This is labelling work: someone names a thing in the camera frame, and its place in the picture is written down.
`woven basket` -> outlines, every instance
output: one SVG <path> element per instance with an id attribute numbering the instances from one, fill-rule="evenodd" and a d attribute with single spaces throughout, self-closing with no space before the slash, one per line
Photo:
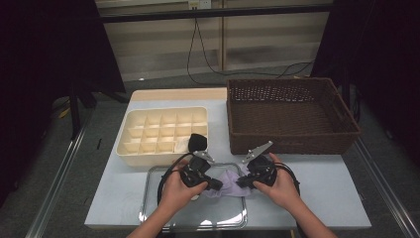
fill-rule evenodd
<path id="1" fill-rule="evenodd" d="M 343 154 L 361 133 L 329 78 L 229 79 L 231 153 Z"/>

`white table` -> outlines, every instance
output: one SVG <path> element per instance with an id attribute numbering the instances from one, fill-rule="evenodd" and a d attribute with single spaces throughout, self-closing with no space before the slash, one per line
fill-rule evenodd
<path id="1" fill-rule="evenodd" d="M 240 163 L 229 151 L 226 88 L 136 91 L 126 115 L 134 109 L 204 106 L 208 110 L 209 154 L 217 163 Z M 116 154 L 118 133 L 85 225 L 93 229 L 139 225 L 148 168 L 131 168 Z M 332 229 L 371 227 L 349 171 L 340 155 L 280 155 L 300 181 L 303 200 Z M 246 197 L 248 222 L 243 229 L 286 230 L 292 216 L 257 190 Z"/>

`glass tray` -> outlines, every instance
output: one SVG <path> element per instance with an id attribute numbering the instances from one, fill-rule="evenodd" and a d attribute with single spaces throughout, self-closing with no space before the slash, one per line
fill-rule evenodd
<path id="1" fill-rule="evenodd" d="M 139 215 L 143 222 L 157 208 L 158 184 L 169 167 L 149 170 L 143 208 Z M 213 164 L 206 175 L 217 179 L 225 170 L 240 172 L 236 164 Z M 222 196 L 210 198 L 200 195 L 178 211 L 163 227 L 164 231 L 219 230 L 242 228 L 247 223 L 247 210 L 243 197 Z"/>

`wall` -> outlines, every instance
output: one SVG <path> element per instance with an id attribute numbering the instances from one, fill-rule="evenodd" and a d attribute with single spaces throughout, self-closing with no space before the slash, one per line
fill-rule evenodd
<path id="1" fill-rule="evenodd" d="M 212 8 L 330 3 L 331 0 L 212 1 Z M 179 0 L 96 0 L 101 15 L 187 10 Z M 206 56 L 215 70 L 289 65 L 314 60 L 328 13 L 198 19 Z M 106 24 L 123 80 L 186 74 L 193 19 Z M 198 32 L 190 72 L 211 71 Z"/>

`purple cloth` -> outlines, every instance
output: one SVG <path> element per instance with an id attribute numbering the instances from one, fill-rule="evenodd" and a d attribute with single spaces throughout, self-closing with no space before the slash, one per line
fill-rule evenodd
<path id="1" fill-rule="evenodd" d="M 248 196 L 251 194 L 249 187 L 241 188 L 236 184 L 239 176 L 232 171 L 225 170 L 218 180 L 223 183 L 223 186 L 220 190 L 210 189 L 204 190 L 201 194 L 204 194 L 208 197 L 221 197 L 221 196 Z"/>

